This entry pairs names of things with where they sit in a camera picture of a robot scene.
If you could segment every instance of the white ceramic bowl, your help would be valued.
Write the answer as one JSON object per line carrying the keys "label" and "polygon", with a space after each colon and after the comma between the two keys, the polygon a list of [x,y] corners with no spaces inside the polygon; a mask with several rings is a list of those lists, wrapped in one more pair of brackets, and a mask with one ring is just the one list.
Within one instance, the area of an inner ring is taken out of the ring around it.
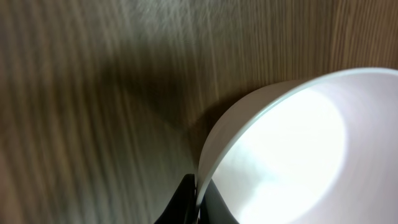
{"label": "white ceramic bowl", "polygon": [[220,118],[197,205],[213,179],[240,223],[397,223],[398,71],[303,82],[258,89]]}

